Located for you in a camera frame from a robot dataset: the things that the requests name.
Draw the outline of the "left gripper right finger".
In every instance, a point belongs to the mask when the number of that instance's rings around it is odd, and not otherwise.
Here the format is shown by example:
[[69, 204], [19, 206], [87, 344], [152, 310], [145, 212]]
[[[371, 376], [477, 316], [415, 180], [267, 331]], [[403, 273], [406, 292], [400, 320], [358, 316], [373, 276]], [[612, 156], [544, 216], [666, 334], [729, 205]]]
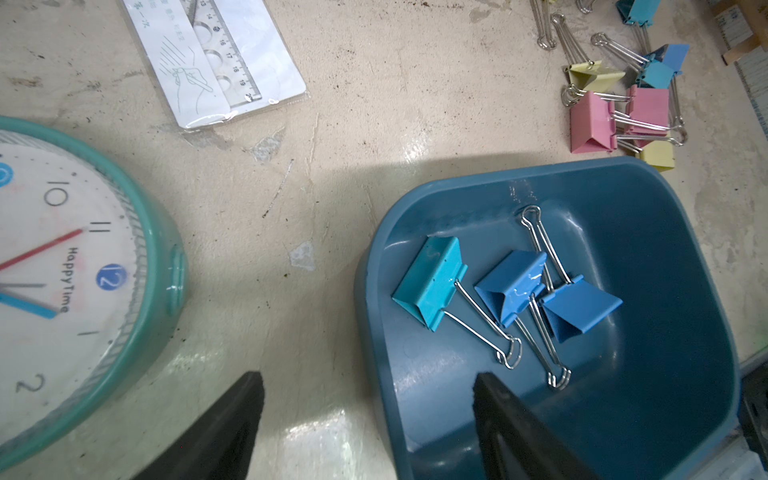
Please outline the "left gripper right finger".
[[493, 373], [476, 376], [473, 412], [488, 479], [596, 479]]

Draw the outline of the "teal plastic storage box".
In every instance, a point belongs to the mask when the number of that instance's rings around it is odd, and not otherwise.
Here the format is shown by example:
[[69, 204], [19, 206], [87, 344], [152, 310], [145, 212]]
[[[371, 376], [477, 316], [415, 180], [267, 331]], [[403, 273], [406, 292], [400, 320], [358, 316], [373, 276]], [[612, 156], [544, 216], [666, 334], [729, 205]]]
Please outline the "teal plastic storage box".
[[[565, 267], [620, 298], [586, 333], [557, 347], [571, 369], [555, 391], [531, 351], [513, 370], [484, 343], [491, 331], [461, 298], [430, 331], [393, 293], [430, 236], [458, 238], [472, 288], [513, 250], [530, 204]], [[491, 372], [603, 479], [688, 476], [736, 420], [738, 358], [694, 230], [677, 195], [631, 157], [456, 177], [424, 184], [385, 215], [354, 284], [379, 431], [402, 479], [481, 479], [473, 413], [477, 374]]]

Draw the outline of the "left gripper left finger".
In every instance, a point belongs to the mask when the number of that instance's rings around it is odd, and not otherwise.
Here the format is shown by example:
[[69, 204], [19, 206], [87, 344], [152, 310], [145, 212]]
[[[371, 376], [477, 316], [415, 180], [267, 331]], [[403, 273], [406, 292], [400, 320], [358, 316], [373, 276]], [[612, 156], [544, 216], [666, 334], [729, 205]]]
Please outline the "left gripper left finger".
[[137, 479], [245, 479], [256, 443], [265, 389], [258, 371], [244, 373]]

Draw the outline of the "green round alarm clock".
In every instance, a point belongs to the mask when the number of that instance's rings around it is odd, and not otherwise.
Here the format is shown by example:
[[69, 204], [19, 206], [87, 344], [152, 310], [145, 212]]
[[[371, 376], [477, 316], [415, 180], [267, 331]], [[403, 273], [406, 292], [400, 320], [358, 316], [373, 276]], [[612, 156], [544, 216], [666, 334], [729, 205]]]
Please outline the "green round alarm clock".
[[1, 120], [1, 466], [63, 438], [158, 358], [188, 262], [166, 209], [52, 128]]

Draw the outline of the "packaged ruler card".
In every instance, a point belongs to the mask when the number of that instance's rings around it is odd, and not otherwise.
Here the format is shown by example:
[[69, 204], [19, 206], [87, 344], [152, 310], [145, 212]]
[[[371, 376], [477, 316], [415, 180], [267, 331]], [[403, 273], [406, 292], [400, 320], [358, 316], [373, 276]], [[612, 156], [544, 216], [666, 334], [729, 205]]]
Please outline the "packaged ruler card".
[[308, 93], [263, 1], [130, 0], [122, 5], [183, 130], [227, 123]]

